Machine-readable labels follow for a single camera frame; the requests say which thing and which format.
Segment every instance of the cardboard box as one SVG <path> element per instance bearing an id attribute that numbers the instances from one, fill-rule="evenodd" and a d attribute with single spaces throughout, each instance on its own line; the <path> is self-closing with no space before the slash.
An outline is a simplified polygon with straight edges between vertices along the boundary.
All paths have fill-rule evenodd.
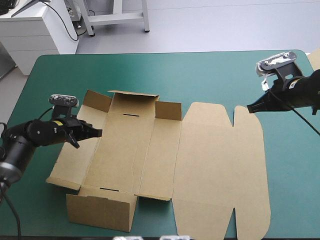
<path id="1" fill-rule="evenodd" d="M 219 104 L 180 103 L 158 95 L 88 90 L 78 113 L 101 138 L 65 144 L 48 183 L 66 196 L 71 222 L 129 232 L 137 197 L 172 198 L 177 231 L 222 240 L 233 209 L 239 239 L 261 239 L 270 224 L 263 131 L 245 107 L 232 126 Z"/>
<path id="2" fill-rule="evenodd" d="M 87 91 L 78 118 L 102 137 L 65 144 L 47 182 L 80 190 L 66 196 L 71 222 L 129 232 L 137 196 L 172 197 L 182 109 L 158 95 L 110 92 Z"/>
<path id="3" fill-rule="evenodd" d="M 320 69 L 320 48 L 308 55 L 313 70 Z"/>

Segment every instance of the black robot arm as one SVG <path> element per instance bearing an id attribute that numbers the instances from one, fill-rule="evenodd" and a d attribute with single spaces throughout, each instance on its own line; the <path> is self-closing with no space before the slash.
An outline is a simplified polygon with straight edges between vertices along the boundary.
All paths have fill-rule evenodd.
<path id="1" fill-rule="evenodd" d="M 257 74 L 264 77 L 262 95 L 253 104 L 247 105 L 250 113 L 282 112 L 296 108 L 311 107 L 316 115 L 320 109 L 320 69 L 311 76 L 304 76 L 296 65 L 294 52 L 283 52 L 261 60 L 256 64 Z M 276 75 L 277 80 L 269 88 L 267 77 Z"/>
<path id="2" fill-rule="evenodd" d="M 79 148 L 78 141 L 102 136 L 101 129 L 72 115 L 72 107 L 78 106 L 77 98 L 54 94 L 49 102 L 54 105 L 49 121 L 35 119 L 10 128 L 4 124 L 0 146 L 2 192 L 20 180 L 37 147 L 68 142 Z"/>

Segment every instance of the gray floor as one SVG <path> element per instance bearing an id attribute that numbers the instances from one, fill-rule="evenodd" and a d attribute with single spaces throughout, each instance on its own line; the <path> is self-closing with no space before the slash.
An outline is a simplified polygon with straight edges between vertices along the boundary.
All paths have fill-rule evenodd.
<path id="1" fill-rule="evenodd" d="M 112 3 L 88 1 L 96 14 Z M 149 0 L 151 31 L 143 23 L 95 27 L 77 54 L 162 53 L 300 49 L 320 47 L 320 0 Z M 141 0 L 123 0 L 138 11 Z M 7 122 L 27 80 L 18 69 L 0 80 L 0 122 Z"/>

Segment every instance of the white cabinet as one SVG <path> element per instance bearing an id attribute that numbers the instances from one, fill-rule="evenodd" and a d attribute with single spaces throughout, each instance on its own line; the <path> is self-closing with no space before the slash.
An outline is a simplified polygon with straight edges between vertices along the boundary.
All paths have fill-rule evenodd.
<path id="1" fill-rule="evenodd" d="M 28 0 L 0 16 L 0 42 L 24 75 L 29 75 L 37 58 L 42 55 L 75 54 L 79 41 L 72 40 L 59 16 L 39 2 L 11 17 Z M 77 34 L 62 0 L 49 3 L 62 17 L 69 33 Z"/>

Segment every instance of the flattened cardboard box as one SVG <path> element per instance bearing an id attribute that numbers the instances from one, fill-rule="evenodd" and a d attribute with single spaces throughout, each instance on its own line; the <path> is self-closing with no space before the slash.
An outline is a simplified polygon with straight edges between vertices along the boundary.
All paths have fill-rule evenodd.
<path id="1" fill-rule="evenodd" d="M 172 197 L 182 110 L 158 95 L 110 92 L 87 91 L 78 118 L 102 137 L 65 144 L 47 182 L 80 190 L 66 196 L 71 222 L 129 232 L 137 196 Z"/>
<path id="2" fill-rule="evenodd" d="M 265 235 L 270 203 L 254 114 L 237 107 L 232 127 L 222 105 L 195 102 L 182 121 L 180 103 L 111 92 L 113 98 L 88 90 L 78 118 L 103 135 L 79 149 L 65 144 L 47 179 L 80 189 L 67 195 L 71 222 L 129 232 L 137 196 L 172 197 L 179 234 L 223 239 L 235 208 L 239 239 Z"/>

